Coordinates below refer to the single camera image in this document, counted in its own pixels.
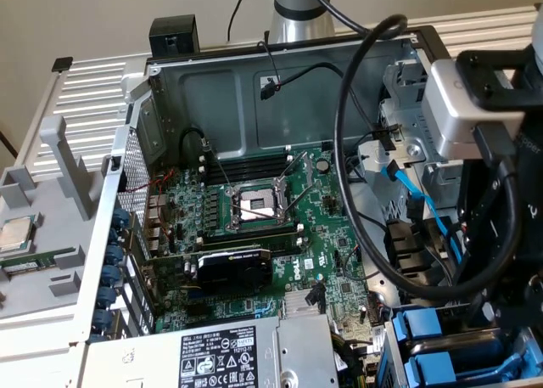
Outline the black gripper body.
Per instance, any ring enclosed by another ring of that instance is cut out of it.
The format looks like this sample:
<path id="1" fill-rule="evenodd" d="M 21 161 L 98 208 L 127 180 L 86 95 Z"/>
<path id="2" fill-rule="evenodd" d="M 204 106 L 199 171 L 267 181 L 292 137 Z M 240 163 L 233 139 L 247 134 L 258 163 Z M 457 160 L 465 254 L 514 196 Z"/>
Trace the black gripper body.
<path id="1" fill-rule="evenodd" d="M 523 226 L 507 276 L 526 282 L 542 274 L 542 112 L 524 117 L 514 143 Z"/>

